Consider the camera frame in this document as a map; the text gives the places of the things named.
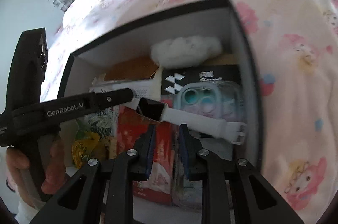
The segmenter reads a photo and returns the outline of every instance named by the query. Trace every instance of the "white geometric logo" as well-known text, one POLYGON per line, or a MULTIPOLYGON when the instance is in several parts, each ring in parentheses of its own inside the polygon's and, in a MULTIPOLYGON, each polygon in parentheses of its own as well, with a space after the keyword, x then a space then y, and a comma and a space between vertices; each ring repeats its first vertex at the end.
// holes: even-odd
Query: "white geometric logo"
POLYGON ((174 87, 167 87, 165 90, 171 94, 175 94, 175 90, 177 91, 180 91, 183 86, 179 85, 176 83, 176 80, 181 80, 183 79, 185 76, 181 75, 181 74, 178 74, 178 73, 175 73, 174 76, 168 76, 165 80, 168 81, 168 82, 171 82, 174 84, 174 87))

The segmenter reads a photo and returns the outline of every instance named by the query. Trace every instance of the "metal screw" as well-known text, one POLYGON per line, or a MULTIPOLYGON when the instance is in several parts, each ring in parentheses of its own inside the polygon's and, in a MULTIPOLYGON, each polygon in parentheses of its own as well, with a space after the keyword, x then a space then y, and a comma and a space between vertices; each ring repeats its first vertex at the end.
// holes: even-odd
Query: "metal screw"
POLYGON ((245 167, 248 164, 248 161, 246 159, 238 159, 238 164, 245 167))
POLYGON ((135 149, 132 148, 132 149, 130 149, 130 150, 127 151, 127 154, 129 156, 134 156, 134 155, 137 154, 137 150, 135 150, 135 149))
POLYGON ((209 155, 209 151, 208 150, 206 150, 206 149, 201 149, 201 150, 199 150, 199 152, 198 152, 199 154, 201 154, 202 156, 207 156, 207 155, 209 155))
POLYGON ((98 162, 97 159, 92 158, 92 159, 88 160, 88 165, 89 166, 95 166, 97 164, 97 162, 98 162))

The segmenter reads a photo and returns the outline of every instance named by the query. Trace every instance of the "red package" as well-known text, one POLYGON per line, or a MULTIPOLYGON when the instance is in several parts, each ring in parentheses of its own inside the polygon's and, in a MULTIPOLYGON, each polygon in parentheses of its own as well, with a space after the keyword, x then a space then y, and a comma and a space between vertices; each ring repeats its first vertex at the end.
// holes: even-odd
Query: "red package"
MULTIPOLYGON (((171 100, 163 102, 172 105, 171 100)), ((117 154, 131 149, 136 139, 147 131, 149 124, 156 125, 156 146, 150 178, 148 181, 134 181, 133 193, 149 201, 171 205, 174 162, 172 125, 167 122, 153 122, 125 106, 120 106, 117 124, 117 154)))

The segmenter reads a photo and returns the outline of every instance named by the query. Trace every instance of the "bed sheet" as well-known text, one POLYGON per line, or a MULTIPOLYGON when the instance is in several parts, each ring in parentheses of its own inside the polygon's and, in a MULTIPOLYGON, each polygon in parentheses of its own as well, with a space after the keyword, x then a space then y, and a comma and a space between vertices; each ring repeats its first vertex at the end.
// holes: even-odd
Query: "bed sheet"
MULTIPOLYGON (((196 0, 76 0, 49 50, 41 100, 57 97, 69 54, 150 13, 196 0)), ((338 0, 233 0, 260 71, 263 175, 305 223, 337 191, 338 0)))

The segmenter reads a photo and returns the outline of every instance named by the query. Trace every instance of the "brown leather item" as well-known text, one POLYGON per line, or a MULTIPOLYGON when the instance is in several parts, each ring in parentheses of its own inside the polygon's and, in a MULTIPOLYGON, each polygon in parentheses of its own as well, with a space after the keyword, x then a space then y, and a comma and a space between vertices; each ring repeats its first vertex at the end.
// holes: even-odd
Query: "brown leather item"
POLYGON ((106 73, 104 80, 144 80, 155 74, 158 66, 148 57, 138 57, 113 65, 106 73))

